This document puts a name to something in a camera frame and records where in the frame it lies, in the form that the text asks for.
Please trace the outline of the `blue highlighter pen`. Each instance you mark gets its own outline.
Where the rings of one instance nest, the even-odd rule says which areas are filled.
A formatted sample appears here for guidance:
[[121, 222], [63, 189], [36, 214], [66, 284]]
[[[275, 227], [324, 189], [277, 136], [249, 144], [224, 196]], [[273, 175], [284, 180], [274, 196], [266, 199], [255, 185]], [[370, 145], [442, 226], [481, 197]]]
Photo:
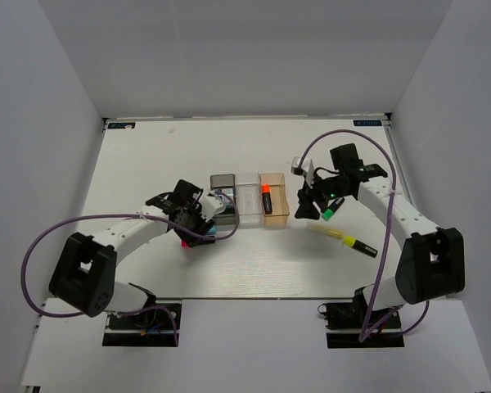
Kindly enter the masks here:
[[217, 233], [217, 228], [216, 226], [214, 225], [213, 227], [211, 227], [208, 232], [205, 234], [206, 236], [214, 236], [215, 234]]

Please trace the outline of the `green black highlighter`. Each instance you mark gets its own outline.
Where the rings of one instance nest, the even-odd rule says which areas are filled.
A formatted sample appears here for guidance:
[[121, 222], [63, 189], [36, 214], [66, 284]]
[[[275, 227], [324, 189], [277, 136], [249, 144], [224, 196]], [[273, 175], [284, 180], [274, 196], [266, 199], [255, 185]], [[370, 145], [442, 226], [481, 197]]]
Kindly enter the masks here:
[[343, 197], [339, 197], [333, 200], [322, 212], [322, 219], [325, 221], [329, 221], [344, 203], [345, 199]]

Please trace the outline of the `orange black highlighter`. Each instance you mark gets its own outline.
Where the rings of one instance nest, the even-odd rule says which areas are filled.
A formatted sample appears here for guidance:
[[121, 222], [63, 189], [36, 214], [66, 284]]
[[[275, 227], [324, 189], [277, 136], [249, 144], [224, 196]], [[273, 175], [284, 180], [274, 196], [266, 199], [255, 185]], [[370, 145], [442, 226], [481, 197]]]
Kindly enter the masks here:
[[263, 183], [261, 185], [261, 197], [264, 213], [266, 215], [271, 215], [273, 213], [273, 203], [271, 198], [270, 186], [267, 183]]

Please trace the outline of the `yellow black highlighter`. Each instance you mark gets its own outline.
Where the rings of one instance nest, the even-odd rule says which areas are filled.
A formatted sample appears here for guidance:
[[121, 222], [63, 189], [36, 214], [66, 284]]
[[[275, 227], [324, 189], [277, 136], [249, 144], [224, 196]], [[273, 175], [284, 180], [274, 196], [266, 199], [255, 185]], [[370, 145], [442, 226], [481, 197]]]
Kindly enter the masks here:
[[359, 241], [355, 237], [345, 236], [343, 239], [343, 243], [346, 246], [348, 246], [348, 247], [350, 247], [350, 248], [352, 248], [352, 249], [354, 249], [360, 253], [363, 253], [364, 255], [370, 256], [372, 258], [376, 258], [377, 254], [378, 254], [377, 249], [369, 246], [368, 244], [366, 244], [364, 242]]

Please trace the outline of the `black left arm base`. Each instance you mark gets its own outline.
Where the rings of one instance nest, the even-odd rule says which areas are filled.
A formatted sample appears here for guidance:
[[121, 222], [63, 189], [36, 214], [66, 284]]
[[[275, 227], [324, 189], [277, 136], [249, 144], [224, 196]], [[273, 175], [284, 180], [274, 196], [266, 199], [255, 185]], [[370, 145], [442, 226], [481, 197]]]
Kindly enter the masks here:
[[104, 347], [176, 347], [175, 338], [180, 338], [182, 302], [174, 301], [160, 305], [174, 317], [174, 323], [162, 309], [130, 317], [109, 315], [102, 345]]

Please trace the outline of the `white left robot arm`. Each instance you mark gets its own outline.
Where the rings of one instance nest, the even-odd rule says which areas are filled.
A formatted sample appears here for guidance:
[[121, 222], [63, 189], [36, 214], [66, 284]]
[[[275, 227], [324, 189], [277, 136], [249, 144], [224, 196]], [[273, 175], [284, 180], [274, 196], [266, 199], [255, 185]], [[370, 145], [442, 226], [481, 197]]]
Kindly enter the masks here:
[[126, 314], [138, 326], [155, 321], [154, 295], [143, 287], [115, 281], [118, 264], [152, 239], [173, 230], [189, 247], [197, 246], [225, 210], [221, 198], [185, 181], [145, 202], [134, 218], [108, 229], [68, 237], [49, 282], [56, 298], [89, 317]]

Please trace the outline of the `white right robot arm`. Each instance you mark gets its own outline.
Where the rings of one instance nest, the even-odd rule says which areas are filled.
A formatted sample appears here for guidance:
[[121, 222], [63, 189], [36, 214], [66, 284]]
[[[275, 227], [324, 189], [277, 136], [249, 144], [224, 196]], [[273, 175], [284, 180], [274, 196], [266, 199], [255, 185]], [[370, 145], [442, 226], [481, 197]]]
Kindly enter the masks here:
[[455, 228], [441, 228], [421, 214], [393, 190], [380, 165], [363, 163], [353, 143], [332, 149], [331, 158], [335, 171], [328, 178], [316, 173], [311, 159], [294, 158], [291, 171], [304, 178], [295, 217], [318, 220], [333, 200], [353, 197], [390, 226], [401, 249], [393, 277], [358, 289], [364, 299], [354, 304], [354, 319], [370, 327], [381, 319], [383, 309], [462, 291], [466, 281], [462, 234]]

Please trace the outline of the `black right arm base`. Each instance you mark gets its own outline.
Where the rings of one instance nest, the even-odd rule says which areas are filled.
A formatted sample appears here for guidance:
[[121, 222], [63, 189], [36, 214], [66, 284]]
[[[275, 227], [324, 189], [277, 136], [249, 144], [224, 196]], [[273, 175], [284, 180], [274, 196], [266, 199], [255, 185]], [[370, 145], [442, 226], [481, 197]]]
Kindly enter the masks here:
[[367, 312], [367, 302], [363, 289], [355, 291], [350, 302], [333, 301], [322, 303], [317, 308], [318, 314], [326, 322], [328, 349], [379, 349], [403, 348], [402, 324], [395, 309], [390, 317], [369, 336], [360, 341], [363, 321]]

